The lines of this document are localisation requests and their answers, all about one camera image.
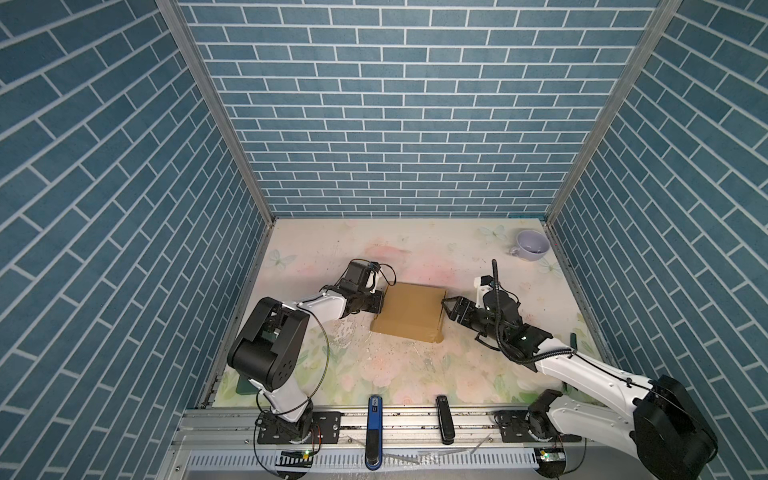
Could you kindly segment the brown cardboard paper box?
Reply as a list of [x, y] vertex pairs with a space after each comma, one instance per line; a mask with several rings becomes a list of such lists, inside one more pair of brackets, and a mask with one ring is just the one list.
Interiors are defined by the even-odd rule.
[[446, 290], [439, 287], [397, 283], [387, 289], [381, 312], [370, 330], [426, 343], [441, 343]]

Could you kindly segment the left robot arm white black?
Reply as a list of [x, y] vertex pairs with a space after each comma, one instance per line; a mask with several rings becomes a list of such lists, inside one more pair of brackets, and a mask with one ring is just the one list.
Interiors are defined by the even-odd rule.
[[240, 329], [227, 365], [255, 387], [269, 402], [262, 424], [273, 426], [291, 442], [315, 433], [312, 396], [293, 375], [310, 321], [328, 321], [360, 312], [379, 314], [386, 289], [397, 284], [394, 268], [386, 263], [353, 259], [337, 281], [321, 287], [316, 296], [284, 303], [260, 299]]

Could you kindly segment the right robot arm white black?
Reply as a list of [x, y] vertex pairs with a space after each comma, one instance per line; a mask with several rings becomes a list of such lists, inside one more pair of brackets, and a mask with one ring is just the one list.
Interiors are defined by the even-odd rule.
[[547, 389], [516, 419], [538, 442], [576, 436], [626, 453], [657, 479], [696, 479], [719, 453], [713, 427], [676, 379], [623, 371], [592, 359], [523, 321], [517, 295], [496, 272], [475, 280], [476, 297], [448, 297], [448, 318], [514, 364], [556, 378], [592, 398], [589, 404]]

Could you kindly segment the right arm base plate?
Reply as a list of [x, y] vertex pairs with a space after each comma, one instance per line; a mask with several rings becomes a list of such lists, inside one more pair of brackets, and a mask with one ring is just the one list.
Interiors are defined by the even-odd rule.
[[493, 413], [492, 419], [499, 428], [502, 441], [505, 443], [578, 443], [582, 441], [578, 435], [563, 434], [557, 431], [549, 418], [539, 412], [517, 409], [498, 410]]

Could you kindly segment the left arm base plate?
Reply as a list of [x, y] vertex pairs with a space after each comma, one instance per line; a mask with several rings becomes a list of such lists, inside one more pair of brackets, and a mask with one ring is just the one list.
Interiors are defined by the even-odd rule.
[[337, 411], [311, 412], [306, 410], [297, 422], [288, 422], [272, 413], [259, 418], [259, 432], [256, 440], [261, 445], [337, 444], [341, 424], [341, 413]]

